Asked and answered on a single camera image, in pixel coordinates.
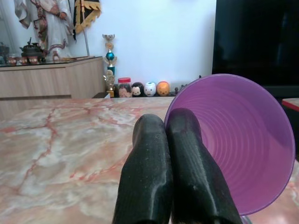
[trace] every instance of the trophy cup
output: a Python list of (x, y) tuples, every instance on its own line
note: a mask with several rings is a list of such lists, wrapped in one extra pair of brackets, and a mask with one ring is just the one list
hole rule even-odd
[(105, 46), (108, 48), (108, 52), (104, 57), (105, 63), (107, 66), (106, 74), (104, 75), (106, 81), (107, 92), (110, 94), (110, 97), (114, 97), (114, 80), (115, 80), (115, 64), (117, 57), (112, 52), (114, 45), (111, 41), (115, 38), (115, 35), (103, 35), (103, 38), (107, 41)]

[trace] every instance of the wooden sideboard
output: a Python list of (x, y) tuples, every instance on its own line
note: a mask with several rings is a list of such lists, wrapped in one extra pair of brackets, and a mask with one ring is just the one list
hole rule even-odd
[(92, 98), (105, 91), (102, 57), (0, 67), (0, 121), (46, 99)]

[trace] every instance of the marble table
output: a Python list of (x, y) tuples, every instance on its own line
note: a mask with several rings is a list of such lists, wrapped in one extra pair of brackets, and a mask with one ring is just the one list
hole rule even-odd
[(283, 99), (282, 105), (299, 112), (299, 98)]
[[(110, 224), (136, 120), (172, 98), (48, 101), (0, 123), (1, 224)], [(297, 224), (299, 164), (253, 224)]]

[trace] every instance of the purple bowl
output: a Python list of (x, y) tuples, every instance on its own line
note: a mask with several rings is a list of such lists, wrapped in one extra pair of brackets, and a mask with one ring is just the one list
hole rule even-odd
[(295, 141), (278, 101), (243, 77), (217, 74), (185, 87), (171, 103), (199, 120), (205, 146), (223, 172), (241, 216), (270, 205), (285, 189)]

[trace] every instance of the red jar lid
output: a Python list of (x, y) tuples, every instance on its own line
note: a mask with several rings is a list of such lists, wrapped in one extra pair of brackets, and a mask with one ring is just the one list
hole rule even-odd
[(130, 83), (131, 78), (119, 78), (118, 83)]

